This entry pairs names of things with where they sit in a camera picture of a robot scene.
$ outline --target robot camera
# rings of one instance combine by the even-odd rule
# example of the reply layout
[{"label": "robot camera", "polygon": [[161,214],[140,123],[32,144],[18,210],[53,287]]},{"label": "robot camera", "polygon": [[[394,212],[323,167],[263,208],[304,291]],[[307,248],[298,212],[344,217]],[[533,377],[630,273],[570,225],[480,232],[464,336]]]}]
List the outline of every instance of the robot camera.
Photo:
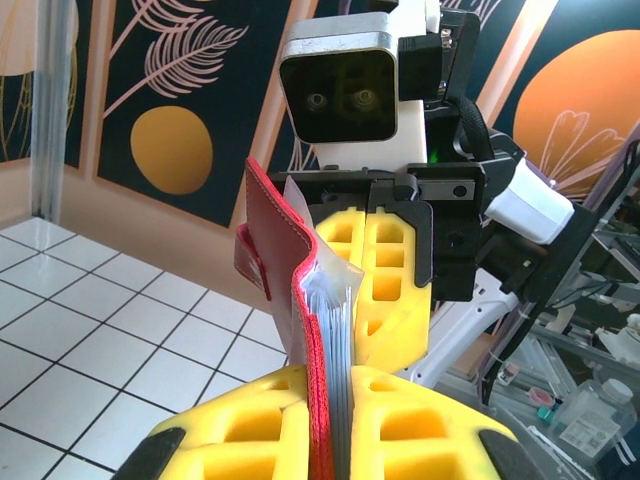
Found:
[{"label": "robot camera", "polygon": [[382,12],[303,20],[289,30],[280,80],[296,135],[307,143],[393,137],[397,39]]}]

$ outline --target plastic bottle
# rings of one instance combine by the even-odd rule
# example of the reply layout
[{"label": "plastic bottle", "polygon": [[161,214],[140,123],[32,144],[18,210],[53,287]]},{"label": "plastic bottle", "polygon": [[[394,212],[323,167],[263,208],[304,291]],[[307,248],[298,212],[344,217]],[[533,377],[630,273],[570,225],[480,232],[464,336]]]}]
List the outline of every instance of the plastic bottle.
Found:
[{"label": "plastic bottle", "polygon": [[593,465],[635,425],[632,398],[619,380],[587,380],[558,409],[548,437],[575,461]]}]

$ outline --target clear plastic wrap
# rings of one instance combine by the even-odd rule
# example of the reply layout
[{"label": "clear plastic wrap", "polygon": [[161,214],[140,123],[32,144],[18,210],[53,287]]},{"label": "clear plastic wrap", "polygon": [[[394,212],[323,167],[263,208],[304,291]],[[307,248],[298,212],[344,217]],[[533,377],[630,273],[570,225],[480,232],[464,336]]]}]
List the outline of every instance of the clear plastic wrap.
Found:
[{"label": "clear plastic wrap", "polygon": [[318,243],[316,261],[302,281],[302,288],[309,311],[318,318],[322,336],[336,480],[347,480],[353,418],[353,310],[364,273],[315,233],[304,196],[291,177],[287,178],[284,198],[313,230]]}]

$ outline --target white tile floor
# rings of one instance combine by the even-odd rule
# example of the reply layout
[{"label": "white tile floor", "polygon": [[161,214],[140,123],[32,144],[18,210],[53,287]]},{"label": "white tile floor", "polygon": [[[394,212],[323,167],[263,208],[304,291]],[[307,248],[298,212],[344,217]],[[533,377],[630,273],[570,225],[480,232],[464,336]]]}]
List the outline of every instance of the white tile floor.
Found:
[{"label": "white tile floor", "polygon": [[107,480],[285,361],[263,312],[40,219],[0,231],[1,479]]}]

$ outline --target yellow foam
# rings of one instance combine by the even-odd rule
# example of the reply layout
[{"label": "yellow foam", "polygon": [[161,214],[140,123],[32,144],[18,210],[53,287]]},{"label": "yellow foam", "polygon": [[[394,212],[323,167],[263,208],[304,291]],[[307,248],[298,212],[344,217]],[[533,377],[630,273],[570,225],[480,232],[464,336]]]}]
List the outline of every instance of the yellow foam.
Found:
[{"label": "yellow foam", "polygon": [[186,430],[159,480],[306,479],[304,366],[286,367],[158,425]]},{"label": "yellow foam", "polygon": [[[159,480],[306,480],[306,370],[286,367],[158,425],[186,431]],[[352,368],[351,480],[499,480],[477,432],[513,434],[444,395]]]},{"label": "yellow foam", "polygon": [[355,363],[397,372],[424,356],[431,284],[420,288],[414,282],[414,228],[382,209],[365,214],[352,208],[335,213],[316,230],[365,272],[355,311]]},{"label": "yellow foam", "polygon": [[477,435],[496,421],[399,377],[351,370],[352,480],[499,480]]}]

